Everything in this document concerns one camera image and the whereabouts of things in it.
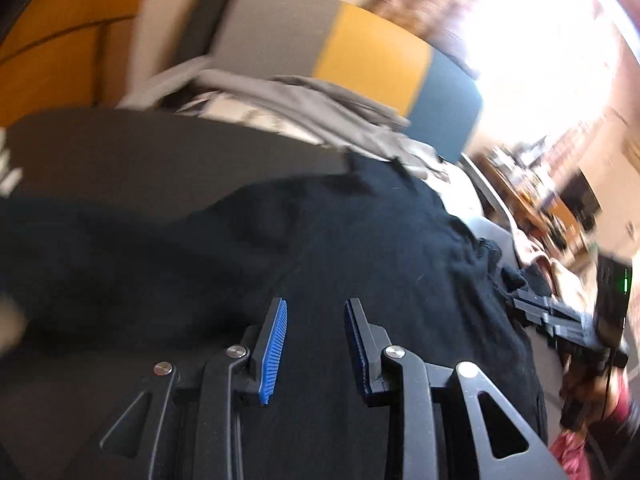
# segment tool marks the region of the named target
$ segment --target black cable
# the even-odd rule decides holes
[[[611,373],[613,371],[613,359],[616,355],[616,350],[612,350],[609,354],[609,359],[607,360],[607,366],[609,370],[607,371],[607,387],[604,391],[604,406],[602,407],[602,414],[600,415],[600,420],[604,419],[604,413],[607,411],[607,401],[609,400],[609,385],[611,383]]]
[[[598,461],[598,464],[600,465],[600,468],[604,473],[605,478],[608,478],[611,471],[609,469],[609,464],[607,464],[607,461],[604,458],[604,454],[600,449],[600,444],[598,444],[598,441],[593,437],[591,433],[589,433],[589,431],[587,431],[587,440],[589,442],[589,447],[591,448],[591,451],[595,455],[596,460]]]

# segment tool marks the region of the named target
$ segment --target desk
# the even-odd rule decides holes
[[[527,228],[528,225],[535,227],[543,235],[548,235],[550,229],[540,213],[531,204],[529,204],[515,189],[511,186],[506,177],[484,156],[478,159],[478,167],[486,179],[494,186],[494,189],[504,200],[511,214],[515,218],[518,227]]]
[[[525,232],[530,232],[533,227],[540,232],[539,235],[536,235],[536,238],[540,238],[547,248],[549,256],[563,262],[567,258],[571,258],[575,252],[583,247],[584,241],[580,222],[575,219],[574,215],[558,197],[551,201],[546,210],[559,218],[564,224],[562,235],[568,247],[566,255],[553,243],[551,228],[539,210],[513,189],[507,178],[487,158],[484,156],[479,158],[478,167],[489,183],[494,186],[500,198],[504,200],[518,227]]]

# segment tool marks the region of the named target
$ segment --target black device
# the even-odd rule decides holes
[[[594,216],[600,212],[600,203],[581,171],[577,171],[560,192],[560,200],[588,231]]]
[[[585,364],[586,379],[624,368],[629,347],[623,338],[632,282],[632,263],[607,254],[598,255],[598,296],[593,316],[577,312],[562,301],[518,290],[514,314],[523,326],[535,325],[560,355]],[[589,406],[567,399],[560,424],[579,430]]]

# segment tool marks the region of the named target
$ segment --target triangular cutout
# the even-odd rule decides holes
[[[490,394],[480,392],[478,402],[494,457],[506,458],[529,449],[526,439]]]
[[[100,447],[103,450],[126,458],[135,458],[152,397],[150,392],[143,392],[133,401],[101,441]]]

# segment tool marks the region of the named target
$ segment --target black plastic bracket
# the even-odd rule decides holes
[[[571,354],[574,358],[590,363],[603,371],[610,355],[596,334],[593,316],[578,312],[562,301],[536,296],[524,290],[513,293],[513,315],[523,325],[535,325],[546,336],[549,346],[559,354]],[[613,355],[612,365],[624,368],[629,359],[629,345],[624,338]]]
[[[274,298],[262,326],[248,327],[242,344],[217,352],[201,372],[182,380],[175,364],[156,365],[62,479],[242,480],[240,411],[273,392],[286,323],[286,302]]]
[[[478,366],[428,364],[388,336],[376,338],[384,329],[367,322],[357,299],[345,304],[345,329],[365,403],[390,407],[386,480],[566,480]]]

